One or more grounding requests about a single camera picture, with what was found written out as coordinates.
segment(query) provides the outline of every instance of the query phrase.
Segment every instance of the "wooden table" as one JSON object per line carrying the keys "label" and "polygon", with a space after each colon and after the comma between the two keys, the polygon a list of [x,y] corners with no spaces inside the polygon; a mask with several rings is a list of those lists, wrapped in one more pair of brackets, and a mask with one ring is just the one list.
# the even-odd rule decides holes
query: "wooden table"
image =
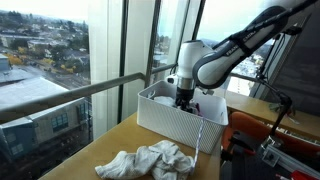
{"label": "wooden table", "polygon": [[[269,109],[269,102],[224,89],[215,89],[214,95],[224,97],[230,111],[241,111],[269,124],[274,124],[277,120],[278,113]],[[320,141],[320,117],[297,111],[294,119],[300,124],[295,124],[288,117],[284,117],[279,127]]]}
{"label": "wooden table", "polygon": [[[95,167],[111,162],[119,151],[135,153],[140,146],[151,146],[161,140],[170,140],[162,135],[142,128],[136,123],[137,114],[131,115],[125,121],[102,135],[84,149],[64,161],[52,171],[44,175],[43,180],[56,179],[100,179]],[[195,149],[175,142],[185,154],[194,157]],[[220,146],[214,154],[199,153],[195,173],[188,179],[219,179]],[[139,179],[153,179],[144,176]]]}

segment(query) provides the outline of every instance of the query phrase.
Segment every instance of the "orange cloth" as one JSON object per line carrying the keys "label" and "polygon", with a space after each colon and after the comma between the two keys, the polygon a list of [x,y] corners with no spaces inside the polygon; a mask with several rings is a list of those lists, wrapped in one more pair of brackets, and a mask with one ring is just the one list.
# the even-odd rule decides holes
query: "orange cloth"
{"label": "orange cloth", "polygon": [[[225,128],[222,135],[223,149],[227,149],[229,139],[235,130],[239,130],[256,138],[257,140],[263,141],[269,135],[271,128],[245,113],[233,112],[229,116],[229,125]],[[276,132],[276,136],[283,140],[285,152],[299,153],[308,157],[319,157],[320,146],[294,138],[281,132]]]}

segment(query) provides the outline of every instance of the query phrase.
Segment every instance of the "city view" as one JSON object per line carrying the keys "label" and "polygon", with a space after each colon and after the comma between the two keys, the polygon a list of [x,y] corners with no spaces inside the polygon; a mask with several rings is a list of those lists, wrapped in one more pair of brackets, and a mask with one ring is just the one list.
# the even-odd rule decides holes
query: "city view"
{"label": "city view", "polygon": [[[172,26],[167,27],[168,22],[160,18],[153,68],[170,64],[171,16],[178,4],[169,3],[164,1],[161,14],[168,16]],[[26,13],[1,7],[0,109],[91,83],[86,18],[57,18],[35,10]],[[212,39],[210,46],[219,40]],[[233,72],[254,78],[269,48],[262,46]],[[164,72],[160,72],[152,82],[163,78]],[[250,81],[231,77],[228,90],[249,95],[252,86]],[[0,179],[38,179],[85,147],[93,140],[91,116],[91,98],[81,98],[0,125]]]}
{"label": "city view", "polygon": [[0,12],[0,52],[11,69],[67,88],[90,84],[88,26],[15,11]]}

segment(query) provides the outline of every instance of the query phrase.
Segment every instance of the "crumpled cloth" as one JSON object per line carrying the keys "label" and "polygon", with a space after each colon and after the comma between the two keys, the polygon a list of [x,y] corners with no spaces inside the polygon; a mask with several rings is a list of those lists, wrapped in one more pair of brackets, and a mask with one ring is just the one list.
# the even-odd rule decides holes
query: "crumpled cloth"
{"label": "crumpled cloth", "polygon": [[136,153],[120,151],[110,163],[95,170],[101,178],[134,179],[150,172],[156,180],[184,180],[193,162],[176,144],[163,140],[153,146],[141,146]]}

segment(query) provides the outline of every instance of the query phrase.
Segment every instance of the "white plastic bin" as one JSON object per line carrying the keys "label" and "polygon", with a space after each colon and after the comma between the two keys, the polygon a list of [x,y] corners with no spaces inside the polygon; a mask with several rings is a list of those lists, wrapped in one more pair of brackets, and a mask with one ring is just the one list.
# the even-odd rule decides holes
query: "white plastic bin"
{"label": "white plastic bin", "polygon": [[[175,99],[176,86],[165,81],[148,87],[138,96],[138,125],[169,137],[185,145],[196,147],[202,117],[169,107],[153,100],[157,96]],[[194,100],[199,103],[204,117],[200,151],[211,154],[228,125],[227,106],[223,98],[203,95],[196,91]]]}

